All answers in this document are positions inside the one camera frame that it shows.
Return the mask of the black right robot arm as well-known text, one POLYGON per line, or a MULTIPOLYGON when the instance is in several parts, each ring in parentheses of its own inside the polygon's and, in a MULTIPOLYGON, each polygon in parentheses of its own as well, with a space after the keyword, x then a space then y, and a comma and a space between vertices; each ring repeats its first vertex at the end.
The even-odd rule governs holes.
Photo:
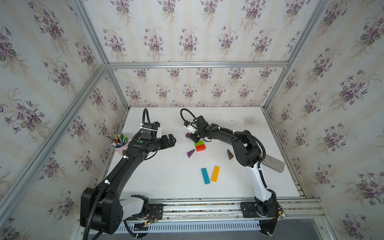
POLYGON ((261 141, 247 130, 239 132, 217 124, 208 124, 203 116, 186 121, 184 126, 191 132, 191 139, 195 143, 207 138, 232 146, 236 160, 241 166, 247 168, 251 175, 255 193, 255 203, 251 211, 261 218, 273 218, 260 223, 260 232, 266 236, 272 236, 282 214, 282 207, 278 203, 277 194, 268 187, 263 174, 262 162, 267 153, 261 141))

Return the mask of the green rectangular block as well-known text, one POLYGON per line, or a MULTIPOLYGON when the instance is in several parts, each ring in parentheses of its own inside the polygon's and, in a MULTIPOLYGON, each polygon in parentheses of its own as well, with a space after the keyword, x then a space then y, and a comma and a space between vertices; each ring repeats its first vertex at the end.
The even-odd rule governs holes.
POLYGON ((203 140, 200 140, 198 141, 197 143, 195 143, 195 146, 201 146, 201 145, 204 145, 204 141, 203 140))

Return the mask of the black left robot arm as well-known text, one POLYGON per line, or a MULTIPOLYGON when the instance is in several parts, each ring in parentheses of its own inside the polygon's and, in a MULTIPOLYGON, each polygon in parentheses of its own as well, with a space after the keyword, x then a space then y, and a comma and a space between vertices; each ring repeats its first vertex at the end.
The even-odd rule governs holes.
POLYGON ((121 201, 126 183, 150 152, 156 153, 175 146, 172 134, 151 140, 133 139, 123 151, 115 168, 94 188, 86 188, 81 195, 80 225, 84 227, 83 239, 89 238, 90 230, 97 230, 96 240, 101 234, 113 234, 131 216, 147 215, 148 198, 133 195, 121 201))

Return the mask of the red rectangular block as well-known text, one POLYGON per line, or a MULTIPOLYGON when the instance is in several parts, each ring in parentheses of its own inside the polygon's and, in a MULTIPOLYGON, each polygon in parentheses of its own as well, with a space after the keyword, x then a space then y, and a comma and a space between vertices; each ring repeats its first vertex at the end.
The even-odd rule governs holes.
POLYGON ((196 147, 197 152, 201 152, 201 151, 204 151, 206 149, 206 146, 204 144, 196 145, 195 147, 196 147))

